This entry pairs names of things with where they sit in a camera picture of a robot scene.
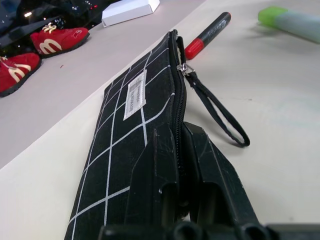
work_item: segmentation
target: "zipper pull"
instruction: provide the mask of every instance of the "zipper pull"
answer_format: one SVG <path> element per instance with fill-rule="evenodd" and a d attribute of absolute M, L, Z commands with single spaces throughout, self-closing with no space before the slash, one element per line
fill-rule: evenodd
<path fill-rule="evenodd" d="M 180 71 L 184 77 L 189 76 L 190 73 L 195 72 L 195 70 L 186 63 L 179 64 L 178 66 L 176 66 L 176 69 Z"/>

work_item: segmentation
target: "gray surface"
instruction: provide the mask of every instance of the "gray surface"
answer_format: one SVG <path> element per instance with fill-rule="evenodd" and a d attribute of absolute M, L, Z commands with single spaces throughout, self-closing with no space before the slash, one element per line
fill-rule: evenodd
<path fill-rule="evenodd" d="M 161 0 L 153 14 L 100 24 L 79 49 L 45 59 L 17 92 L 0 98 L 0 168 L 203 2 Z"/>

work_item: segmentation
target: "wrist strap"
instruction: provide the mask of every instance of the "wrist strap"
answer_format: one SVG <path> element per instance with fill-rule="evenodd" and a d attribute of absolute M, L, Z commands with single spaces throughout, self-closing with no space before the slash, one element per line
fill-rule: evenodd
<path fill-rule="evenodd" d="M 234 116 L 222 105 L 222 103 L 212 94 L 198 79 L 197 74 L 193 71 L 188 73 L 185 78 L 189 82 L 190 86 L 195 90 L 204 106 L 213 117 L 213 119 L 219 124 L 219 126 L 225 131 L 228 136 L 236 141 L 241 147 L 247 147 L 250 145 L 250 139 L 238 121 Z M 235 130 L 242 136 L 243 139 L 239 139 L 237 136 L 227 128 L 222 119 L 219 117 L 213 104 L 220 110 L 225 119 L 233 126 Z"/>

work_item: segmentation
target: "red sneaker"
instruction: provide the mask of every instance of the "red sneaker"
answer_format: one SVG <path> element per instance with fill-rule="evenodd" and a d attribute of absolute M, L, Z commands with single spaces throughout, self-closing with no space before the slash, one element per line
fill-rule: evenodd
<path fill-rule="evenodd" d="M 55 25 L 46 25 L 42 31 L 34 32 L 30 37 L 39 54 L 49 58 L 80 47 L 89 35 L 84 27 L 57 29 Z"/>
<path fill-rule="evenodd" d="M 0 97 L 18 90 L 40 65 L 41 59 L 35 53 L 0 57 Z"/>

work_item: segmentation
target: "table surface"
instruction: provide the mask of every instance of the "table surface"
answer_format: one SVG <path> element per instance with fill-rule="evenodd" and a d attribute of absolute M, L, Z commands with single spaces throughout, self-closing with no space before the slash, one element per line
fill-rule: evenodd
<path fill-rule="evenodd" d="M 317 223 L 320 48 L 258 25 L 259 10 L 270 5 L 320 14 L 316 0 L 207 0 L 175 26 L 187 45 L 221 12 L 232 13 L 189 64 L 251 146 L 230 144 L 189 87 L 185 121 L 203 127 L 233 164 L 261 223 Z M 104 89 L 131 63 L 0 170 L 1 239 L 64 238 Z"/>
<path fill-rule="evenodd" d="M 100 24 L 80 48 L 44 59 L 19 91 L 0 98 L 0 169 L 203 2 L 161 0 L 153 14 Z"/>

